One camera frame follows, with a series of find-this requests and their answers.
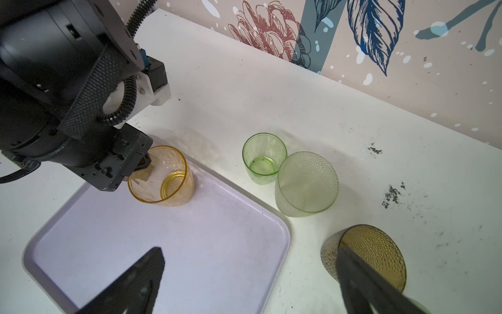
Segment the smooth yellow glass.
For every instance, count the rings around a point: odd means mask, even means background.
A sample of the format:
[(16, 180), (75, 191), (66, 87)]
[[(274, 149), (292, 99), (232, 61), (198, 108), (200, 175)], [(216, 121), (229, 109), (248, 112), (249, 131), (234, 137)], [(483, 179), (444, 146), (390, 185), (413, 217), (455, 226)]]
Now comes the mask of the smooth yellow glass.
[(149, 150), (150, 165), (128, 178), (132, 196), (150, 205), (179, 207), (190, 201), (196, 184), (184, 154), (160, 145)]

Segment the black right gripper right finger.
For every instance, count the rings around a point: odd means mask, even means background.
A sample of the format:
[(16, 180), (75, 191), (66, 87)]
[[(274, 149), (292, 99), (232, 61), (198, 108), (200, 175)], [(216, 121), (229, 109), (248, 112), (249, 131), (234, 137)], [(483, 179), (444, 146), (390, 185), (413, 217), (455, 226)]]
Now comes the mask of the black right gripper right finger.
[(348, 247), (338, 251), (336, 270), (348, 313), (423, 313)]

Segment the tall pale green textured glass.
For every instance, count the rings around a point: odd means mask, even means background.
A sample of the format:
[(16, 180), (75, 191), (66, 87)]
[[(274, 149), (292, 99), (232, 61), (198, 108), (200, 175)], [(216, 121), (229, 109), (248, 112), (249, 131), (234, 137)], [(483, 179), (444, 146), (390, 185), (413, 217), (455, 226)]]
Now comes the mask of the tall pale green textured glass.
[(275, 201), (288, 217), (308, 217), (329, 209), (339, 195), (332, 164), (319, 154), (300, 151), (285, 159), (278, 171)]

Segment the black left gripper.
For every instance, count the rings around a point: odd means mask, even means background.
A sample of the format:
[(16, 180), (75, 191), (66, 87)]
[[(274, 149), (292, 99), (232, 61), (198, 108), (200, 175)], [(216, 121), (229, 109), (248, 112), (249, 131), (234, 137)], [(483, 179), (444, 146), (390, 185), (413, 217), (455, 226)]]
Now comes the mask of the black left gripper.
[(101, 158), (87, 166), (66, 168), (100, 191), (114, 192), (135, 171), (146, 169), (153, 139), (131, 125), (111, 128), (112, 137)]

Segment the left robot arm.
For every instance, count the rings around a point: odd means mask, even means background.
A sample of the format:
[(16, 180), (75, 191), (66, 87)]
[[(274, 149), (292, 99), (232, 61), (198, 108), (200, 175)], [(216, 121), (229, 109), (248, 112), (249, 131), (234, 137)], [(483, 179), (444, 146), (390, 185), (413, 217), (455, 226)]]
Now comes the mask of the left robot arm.
[(124, 22), (108, 1), (1, 2), (1, 154), (18, 169), (61, 164), (101, 191), (150, 166), (152, 139), (125, 125), (145, 58), (135, 35), (155, 6)]

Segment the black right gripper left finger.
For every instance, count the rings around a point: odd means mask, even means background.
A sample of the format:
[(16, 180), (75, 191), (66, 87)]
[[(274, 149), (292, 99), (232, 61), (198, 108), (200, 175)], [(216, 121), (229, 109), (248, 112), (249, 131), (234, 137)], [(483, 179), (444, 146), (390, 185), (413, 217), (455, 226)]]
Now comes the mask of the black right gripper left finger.
[(165, 268), (162, 249), (151, 248), (79, 313), (152, 313)]

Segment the smooth green glass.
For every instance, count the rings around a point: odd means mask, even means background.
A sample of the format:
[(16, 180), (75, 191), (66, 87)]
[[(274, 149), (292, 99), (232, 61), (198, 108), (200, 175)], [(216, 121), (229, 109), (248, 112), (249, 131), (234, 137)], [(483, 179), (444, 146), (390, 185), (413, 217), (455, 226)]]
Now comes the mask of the smooth green glass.
[(288, 157), (285, 143), (272, 133), (249, 137), (242, 150), (243, 162), (252, 181), (259, 185), (272, 183)]

